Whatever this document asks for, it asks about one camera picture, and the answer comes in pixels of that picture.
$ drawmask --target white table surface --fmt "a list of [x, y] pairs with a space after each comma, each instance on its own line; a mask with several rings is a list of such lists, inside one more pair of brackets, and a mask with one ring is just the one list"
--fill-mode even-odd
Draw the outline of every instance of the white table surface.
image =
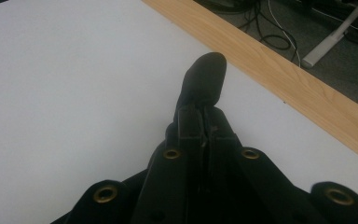
[[[49, 223], [142, 171], [209, 51], [141, 1], [0, 4], [0, 223]], [[298, 187], [358, 193], [358, 156], [230, 64], [217, 106]]]

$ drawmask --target black plastic piece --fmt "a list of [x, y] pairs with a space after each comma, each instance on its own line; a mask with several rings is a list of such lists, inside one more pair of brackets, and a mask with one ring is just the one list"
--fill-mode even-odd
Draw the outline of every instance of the black plastic piece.
[[91, 186], [69, 223], [358, 223], [358, 195], [332, 182], [311, 194], [294, 186], [262, 151], [243, 147], [214, 107], [226, 72], [220, 53], [187, 71], [173, 123], [147, 170]]

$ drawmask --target cable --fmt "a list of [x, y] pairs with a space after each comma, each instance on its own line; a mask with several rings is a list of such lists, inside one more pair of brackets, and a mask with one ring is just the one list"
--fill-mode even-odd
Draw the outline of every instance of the cable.
[[221, 3], [218, 3], [214, 0], [194, 0], [198, 4], [208, 8], [214, 13], [222, 15], [235, 15], [241, 14], [252, 7], [252, 4], [256, 0], [232, 0], [230, 3], [232, 6], [227, 6]]
[[297, 55], [298, 58], [298, 67], [301, 67], [301, 60], [300, 60], [300, 55], [298, 54], [298, 50], [297, 50], [297, 45], [295, 44], [296, 41], [293, 38], [293, 41], [291, 38], [289, 38], [288, 34], [286, 33], [286, 31], [282, 28], [282, 26], [278, 23], [278, 20], [275, 18], [274, 14], [272, 13], [272, 9], [271, 9], [271, 5], [270, 5], [270, 1], [268, 0], [268, 9], [269, 9], [269, 13], [271, 14], [272, 18], [275, 20], [275, 22], [278, 24], [278, 26], [281, 28], [283, 34], [287, 37], [287, 39], [290, 41], [290, 43], [292, 44], [293, 48], [295, 49], [295, 53]]
[[[278, 23], [278, 21], [276, 20], [275, 16], [272, 13], [269, 0], [268, 0], [268, 9], [269, 9], [269, 13], [271, 14], [271, 16], [275, 20], [275, 22], [271, 21], [263, 13], [261, 13], [261, 0], [254, 0], [254, 3], [252, 5], [252, 7], [249, 7], [249, 9], [247, 9], [247, 10], [245, 10], [243, 12], [243, 18], [245, 19], [245, 23], [242, 24], [242, 25], [237, 26], [237, 28], [244, 29], [243, 31], [245, 33], [247, 33], [248, 29], [250, 28], [251, 23], [255, 22], [257, 33], [260, 36], [260, 38], [258, 39], [259, 42], [264, 42], [268, 46], [270, 46], [272, 48], [275, 48], [275, 49], [279, 49], [279, 50], [288, 50], [291, 47], [293, 47], [295, 49], [295, 52], [294, 52], [293, 56], [291, 57], [290, 61], [292, 62], [295, 59], [296, 55], [297, 55], [298, 66], [301, 67], [301, 64], [300, 64], [301, 61], [300, 61], [300, 57], [299, 57], [299, 54], [298, 54], [298, 51], [297, 51], [296, 40], [293, 38], [292, 35], [290, 35], [289, 32], [284, 30], [281, 27], [281, 25]], [[220, 13], [220, 12], [215, 12], [215, 13], [216, 14], [227, 14], [227, 13]], [[266, 21], [271, 23], [273, 26], [275, 26], [278, 29], [280, 29], [283, 32], [284, 36], [281, 36], [281, 35], [263, 35], [263, 33], [261, 31], [261, 27], [260, 27], [259, 16], [261, 16], [263, 19], [265, 19]], [[277, 46], [275, 44], [272, 44], [269, 41], [271, 38], [280, 39], [286, 45], [285, 46]]]
[[[329, 17], [329, 18], [331, 18], [331, 19], [334, 19], [334, 20], [336, 20], [336, 21], [344, 21], [344, 20], [342, 20], [342, 19], [339, 19], [339, 18], [337, 18], [337, 17], [334, 17], [334, 16], [332, 16], [332, 15], [326, 14], [326, 13], [324, 13], [324, 12], [322, 12], [322, 11], [319, 11], [319, 10], [316, 9], [316, 8], [312, 8], [312, 10], [314, 10], [314, 11], [316, 11], [317, 13], [320, 13], [320, 14], [326, 16], [326, 17]], [[351, 25], [351, 28], [353, 28], [353, 29], [355, 29], [355, 30], [358, 30], [358, 27], [353, 26], [353, 25]]]

